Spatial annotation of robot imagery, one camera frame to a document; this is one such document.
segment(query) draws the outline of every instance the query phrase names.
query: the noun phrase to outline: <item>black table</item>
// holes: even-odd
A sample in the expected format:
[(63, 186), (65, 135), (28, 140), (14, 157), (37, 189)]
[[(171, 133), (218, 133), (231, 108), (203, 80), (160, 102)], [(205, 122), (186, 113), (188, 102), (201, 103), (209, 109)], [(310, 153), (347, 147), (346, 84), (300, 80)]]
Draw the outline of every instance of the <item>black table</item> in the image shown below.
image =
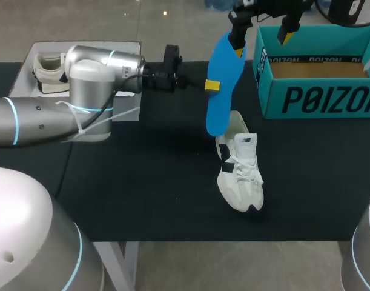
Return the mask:
[[(185, 65), (206, 76), (206, 62)], [(0, 96), (18, 67), (0, 64)], [(207, 96), (194, 88), (144, 90), (140, 122), (115, 122), (108, 140), (0, 150), (0, 166), (43, 183), (92, 241), (349, 240), (370, 201), (370, 119), (266, 120), (250, 62), (234, 104), (259, 135), (254, 218), (219, 193)]]

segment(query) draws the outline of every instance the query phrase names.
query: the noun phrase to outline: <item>white sneaker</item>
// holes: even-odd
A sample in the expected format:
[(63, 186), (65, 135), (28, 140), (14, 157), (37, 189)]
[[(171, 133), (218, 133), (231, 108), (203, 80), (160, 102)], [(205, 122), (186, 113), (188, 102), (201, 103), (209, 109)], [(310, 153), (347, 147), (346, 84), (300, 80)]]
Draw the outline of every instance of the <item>white sneaker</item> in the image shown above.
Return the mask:
[(216, 138), (222, 160), (217, 184), (229, 205), (240, 212), (258, 212), (264, 202), (256, 144), (257, 134), (249, 133), (238, 111), (231, 111), (228, 130)]
[(69, 90), (68, 78), (65, 74), (65, 53), (60, 56), (34, 57), (33, 74), (37, 79), (38, 89), (42, 93), (59, 93)]

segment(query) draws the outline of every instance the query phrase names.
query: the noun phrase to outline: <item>teal shoe box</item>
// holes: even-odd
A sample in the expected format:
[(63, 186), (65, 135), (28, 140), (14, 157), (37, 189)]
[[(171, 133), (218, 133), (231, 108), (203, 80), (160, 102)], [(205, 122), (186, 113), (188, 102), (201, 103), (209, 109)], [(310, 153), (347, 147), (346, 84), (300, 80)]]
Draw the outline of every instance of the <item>teal shoe box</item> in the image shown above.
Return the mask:
[(370, 27), (259, 27), (253, 72), (265, 118), (370, 118)]

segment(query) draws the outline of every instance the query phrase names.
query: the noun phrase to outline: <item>blue insole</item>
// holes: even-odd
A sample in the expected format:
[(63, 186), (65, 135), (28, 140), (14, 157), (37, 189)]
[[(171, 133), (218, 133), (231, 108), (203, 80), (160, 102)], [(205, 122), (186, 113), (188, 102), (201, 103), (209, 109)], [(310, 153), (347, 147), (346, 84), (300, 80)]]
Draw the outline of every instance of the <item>blue insole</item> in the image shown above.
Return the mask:
[(245, 65), (244, 47), (241, 58), (228, 40), (229, 32), (216, 44), (208, 66), (208, 79), (220, 82), (220, 90), (211, 92), (206, 115), (206, 129), (211, 136), (223, 135), (229, 126), (232, 92)]

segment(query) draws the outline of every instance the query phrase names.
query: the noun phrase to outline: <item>shoe lace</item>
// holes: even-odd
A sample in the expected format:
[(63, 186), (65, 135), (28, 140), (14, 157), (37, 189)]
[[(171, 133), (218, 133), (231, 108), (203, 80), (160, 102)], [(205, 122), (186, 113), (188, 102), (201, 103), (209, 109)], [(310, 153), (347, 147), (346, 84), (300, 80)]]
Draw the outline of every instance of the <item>shoe lace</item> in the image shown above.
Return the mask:
[(236, 169), (236, 179), (259, 182), (260, 185), (263, 185), (263, 178), (257, 168), (257, 158), (241, 160), (234, 155), (231, 155), (231, 157), (236, 162), (234, 165)]

